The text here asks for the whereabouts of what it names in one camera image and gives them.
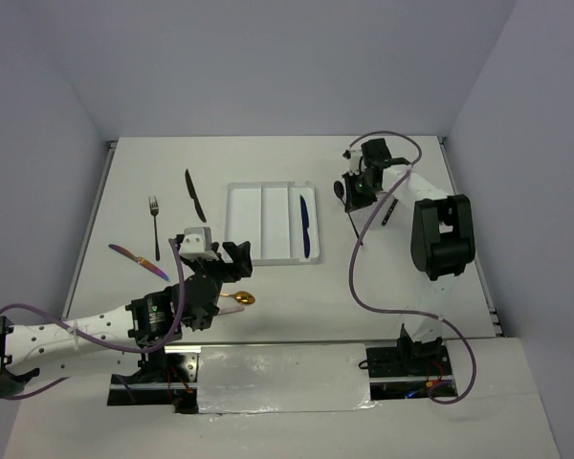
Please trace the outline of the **black spoon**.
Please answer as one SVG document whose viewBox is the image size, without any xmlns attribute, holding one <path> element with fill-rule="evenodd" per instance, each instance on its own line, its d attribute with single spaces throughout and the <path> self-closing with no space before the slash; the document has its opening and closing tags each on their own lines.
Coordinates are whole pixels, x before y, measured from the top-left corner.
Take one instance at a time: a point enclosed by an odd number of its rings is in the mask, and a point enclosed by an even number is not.
<svg viewBox="0 0 574 459">
<path fill-rule="evenodd" d="M 337 197 L 337 198 L 341 201 L 341 203 L 344 205 L 344 204 L 345 204 L 345 199 L 344 199 L 344 186 L 343 186 L 342 182 L 341 182 L 341 181 L 336 181 L 336 182 L 333 184 L 333 189 L 334 189 L 334 194 L 336 195 L 336 197 Z M 359 234 L 359 232 L 357 231 L 357 229 L 356 229 L 356 227 L 355 227 L 355 224 L 354 224 L 354 222 L 353 222 L 352 217 L 350 216 L 349 213 L 346 213 L 346 215 L 347 215 L 347 217 L 348 217 L 348 219 L 349 219 L 349 221 L 350 221 L 351 227 L 353 228 L 356 237 L 359 238 L 359 237 L 360 237 L 360 234 Z"/>
</svg>

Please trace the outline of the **silver fork with black handle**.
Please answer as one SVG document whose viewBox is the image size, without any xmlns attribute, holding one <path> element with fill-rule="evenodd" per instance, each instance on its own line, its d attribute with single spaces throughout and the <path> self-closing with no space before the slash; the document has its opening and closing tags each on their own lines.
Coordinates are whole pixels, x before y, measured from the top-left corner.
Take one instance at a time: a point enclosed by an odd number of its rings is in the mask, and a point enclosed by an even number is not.
<svg viewBox="0 0 574 459">
<path fill-rule="evenodd" d="M 394 199 L 394 200 L 391 202 L 391 204 L 390 204 L 390 206 L 388 207 L 388 209 L 387 209 L 387 211 L 386 211 L 386 214 L 385 214 L 385 216 L 384 216 L 384 218 L 383 218 L 383 220 L 382 220 L 382 224 L 381 224 L 381 225 L 382 225 L 383 227 L 388 223 L 388 221 L 389 221 L 389 219 L 390 219 L 392 213 L 394 212 L 394 210 L 395 210 L 395 208 L 396 208 L 398 202 L 399 202 L 399 201 L 398 201 L 397 199 Z"/>
</svg>

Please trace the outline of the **blue knife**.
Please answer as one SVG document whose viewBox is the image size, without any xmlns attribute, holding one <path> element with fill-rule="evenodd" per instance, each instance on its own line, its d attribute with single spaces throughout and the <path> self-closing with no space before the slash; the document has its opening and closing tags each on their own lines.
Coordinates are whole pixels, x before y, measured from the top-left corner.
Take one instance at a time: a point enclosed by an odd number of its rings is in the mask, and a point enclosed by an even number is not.
<svg viewBox="0 0 574 459">
<path fill-rule="evenodd" d="M 299 196 L 299 203 L 300 203 L 300 217 L 302 224 L 303 254 L 304 257 L 308 259 L 311 253 L 311 238 L 309 233 L 310 219 L 309 219 L 307 202 L 303 195 Z"/>
</svg>

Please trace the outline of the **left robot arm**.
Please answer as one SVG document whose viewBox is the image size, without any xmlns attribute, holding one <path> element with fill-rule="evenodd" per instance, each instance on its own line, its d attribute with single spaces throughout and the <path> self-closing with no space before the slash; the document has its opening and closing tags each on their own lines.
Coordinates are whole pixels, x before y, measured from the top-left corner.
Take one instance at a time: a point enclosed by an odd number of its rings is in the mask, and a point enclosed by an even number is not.
<svg viewBox="0 0 574 459">
<path fill-rule="evenodd" d="M 135 355 L 134 370 L 149 382 L 168 369 L 165 348 L 184 329 L 203 331 L 220 314 L 224 284 L 253 274 L 251 244 L 211 242 L 204 228 L 168 242 L 178 281 L 108 312 L 63 320 L 32 305 L 13 303 L 0 309 L 0 400 L 24 400 L 32 381 L 55 386 L 74 376 L 75 363 L 106 351 L 123 364 Z"/>
</svg>

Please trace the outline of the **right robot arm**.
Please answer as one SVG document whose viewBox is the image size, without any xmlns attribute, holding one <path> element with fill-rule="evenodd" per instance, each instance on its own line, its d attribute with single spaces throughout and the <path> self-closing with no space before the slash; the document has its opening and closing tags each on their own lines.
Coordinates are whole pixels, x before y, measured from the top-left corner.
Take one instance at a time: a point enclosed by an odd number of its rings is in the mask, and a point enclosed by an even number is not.
<svg viewBox="0 0 574 459">
<path fill-rule="evenodd" d="M 450 194 L 432 185 L 415 166 L 423 150 L 413 138 L 391 131 L 361 135 L 344 151 L 348 170 L 334 183 L 342 189 L 344 212 L 372 208 L 358 231 L 356 245 L 348 265 L 348 288 L 352 298 L 368 312 L 415 317 L 411 334 L 417 338 L 437 337 L 447 327 L 459 339 L 464 335 L 446 317 L 446 296 L 455 280 L 475 259 L 475 232 L 470 199 Z M 355 288 L 355 267 L 364 236 L 388 199 L 411 210 L 410 258 L 416 270 L 425 276 L 419 305 L 413 309 L 380 309 L 360 299 Z"/>
</svg>

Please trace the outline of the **iridescent rainbow knife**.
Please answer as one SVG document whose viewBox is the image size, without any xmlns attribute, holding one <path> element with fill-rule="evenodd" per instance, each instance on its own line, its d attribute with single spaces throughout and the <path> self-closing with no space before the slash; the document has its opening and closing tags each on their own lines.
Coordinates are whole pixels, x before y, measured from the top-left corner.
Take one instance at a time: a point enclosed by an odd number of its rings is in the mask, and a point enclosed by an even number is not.
<svg viewBox="0 0 574 459">
<path fill-rule="evenodd" d="M 133 254 L 131 251 L 116 245 L 116 244 L 109 244 L 108 248 L 111 249 L 112 251 L 115 251 L 116 253 L 120 254 L 121 256 L 124 256 L 125 258 L 129 259 L 130 261 L 133 261 L 134 263 L 136 263 L 138 266 L 141 266 L 142 268 L 146 269 L 147 271 L 155 274 L 156 276 L 160 277 L 162 280 L 168 282 L 169 281 L 169 277 L 168 275 L 162 271 L 159 267 L 157 267 L 156 265 L 154 265 L 153 263 L 151 263 L 150 261 L 148 261 L 147 259 L 141 257 L 141 256 L 137 256 L 135 254 Z"/>
</svg>

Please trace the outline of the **gold spoon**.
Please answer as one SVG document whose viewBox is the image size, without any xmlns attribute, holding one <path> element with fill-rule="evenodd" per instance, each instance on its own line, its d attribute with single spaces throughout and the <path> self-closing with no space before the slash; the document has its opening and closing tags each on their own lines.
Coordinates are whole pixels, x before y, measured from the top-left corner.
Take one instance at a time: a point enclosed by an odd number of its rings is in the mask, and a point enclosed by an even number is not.
<svg viewBox="0 0 574 459">
<path fill-rule="evenodd" d="M 245 291 L 239 291 L 233 294 L 221 293 L 222 297 L 228 297 L 234 299 L 237 303 L 242 305 L 253 305 L 256 302 L 255 297 Z"/>
</svg>

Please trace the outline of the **white three-compartment cutlery tray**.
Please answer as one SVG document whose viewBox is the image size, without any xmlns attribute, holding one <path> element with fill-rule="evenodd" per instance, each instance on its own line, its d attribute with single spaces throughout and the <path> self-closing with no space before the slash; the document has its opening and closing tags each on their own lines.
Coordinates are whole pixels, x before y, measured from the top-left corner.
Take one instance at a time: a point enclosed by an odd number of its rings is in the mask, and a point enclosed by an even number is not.
<svg viewBox="0 0 574 459">
<path fill-rule="evenodd" d="M 303 254 L 299 196 L 307 202 L 311 253 Z M 311 182 L 247 182 L 227 186 L 224 238 L 251 242 L 254 266 L 320 262 L 316 188 Z"/>
</svg>

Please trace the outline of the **black knife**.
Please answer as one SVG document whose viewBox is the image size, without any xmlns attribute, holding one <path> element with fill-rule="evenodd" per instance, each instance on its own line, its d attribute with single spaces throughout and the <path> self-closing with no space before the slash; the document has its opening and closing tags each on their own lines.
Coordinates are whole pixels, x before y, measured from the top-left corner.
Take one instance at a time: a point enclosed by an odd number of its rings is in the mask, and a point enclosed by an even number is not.
<svg viewBox="0 0 574 459">
<path fill-rule="evenodd" d="M 207 218 L 206 218 L 206 215 L 205 215 L 203 208 L 201 206 L 200 200 L 199 200 L 198 195 L 197 195 L 197 191 L 195 189 L 195 185 L 192 181 L 192 178 L 190 176 L 188 169 L 185 170 L 185 181 L 186 181 L 186 187 L 188 190 L 189 197 L 192 200 L 193 205 L 194 205 L 195 212 L 196 212 L 198 218 L 200 219 L 200 221 L 202 223 L 206 223 Z"/>
</svg>

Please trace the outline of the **silver foil sheet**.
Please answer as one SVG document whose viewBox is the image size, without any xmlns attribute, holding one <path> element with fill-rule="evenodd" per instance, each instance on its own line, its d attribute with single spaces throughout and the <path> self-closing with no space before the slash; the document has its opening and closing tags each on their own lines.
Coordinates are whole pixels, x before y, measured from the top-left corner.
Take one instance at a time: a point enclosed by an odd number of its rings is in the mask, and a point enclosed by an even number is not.
<svg viewBox="0 0 574 459">
<path fill-rule="evenodd" d="M 206 347 L 197 403 L 205 414 L 340 412 L 367 409 L 361 344 Z"/>
</svg>

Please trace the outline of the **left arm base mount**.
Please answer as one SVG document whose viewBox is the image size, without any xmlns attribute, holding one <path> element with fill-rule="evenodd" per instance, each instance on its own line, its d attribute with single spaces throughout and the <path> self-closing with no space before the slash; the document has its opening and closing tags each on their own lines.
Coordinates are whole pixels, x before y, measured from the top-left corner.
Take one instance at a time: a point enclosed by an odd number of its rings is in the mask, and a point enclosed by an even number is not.
<svg viewBox="0 0 574 459">
<path fill-rule="evenodd" d="M 174 413 L 198 414 L 200 353 L 200 347 L 172 346 L 162 355 L 143 356 L 134 374 L 111 376 L 107 405 L 164 406 Z"/>
</svg>

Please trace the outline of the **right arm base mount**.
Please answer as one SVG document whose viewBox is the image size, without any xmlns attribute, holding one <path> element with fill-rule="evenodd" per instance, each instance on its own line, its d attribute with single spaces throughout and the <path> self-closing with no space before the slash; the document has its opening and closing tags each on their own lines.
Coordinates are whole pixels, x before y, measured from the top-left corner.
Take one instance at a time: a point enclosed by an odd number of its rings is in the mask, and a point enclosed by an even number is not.
<svg viewBox="0 0 574 459">
<path fill-rule="evenodd" d="M 413 340 L 405 326 L 395 344 L 365 349 L 358 363 L 369 378 L 373 401 L 457 396 L 448 349 L 438 337 Z"/>
</svg>

